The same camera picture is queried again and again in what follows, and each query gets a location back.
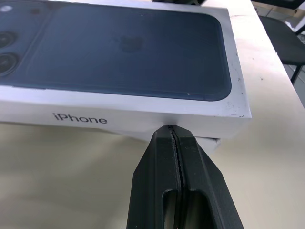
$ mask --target black chair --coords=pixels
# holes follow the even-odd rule
[[[305,0],[253,1],[295,10]],[[260,16],[259,18],[281,62],[283,64],[296,65],[296,70],[291,78],[291,82],[294,84],[303,65],[305,65],[305,45],[297,37],[305,29],[305,25],[297,32],[293,32],[280,20],[263,16]]]

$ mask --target white table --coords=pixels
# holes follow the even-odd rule
[[[211,155],[245,229],[303,229],[305,110],[249,0],[229,9],[253,120]],[[0,229],[123,229],[146,142],[0,125]]]

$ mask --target phone image on box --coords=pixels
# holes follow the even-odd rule
[[[203,13],[0,1],[0,85],[218,101],[222,28]]]

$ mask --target black plastic tool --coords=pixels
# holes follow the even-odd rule
[[[243,229],[222,173],[190,131],[154,133],[133,174],[127,229]]]

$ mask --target apple logo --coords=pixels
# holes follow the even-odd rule
[[[134,53],[138,52],[143,47],[143,38],[141,37],[120,37],[120,49],[123,52]]]

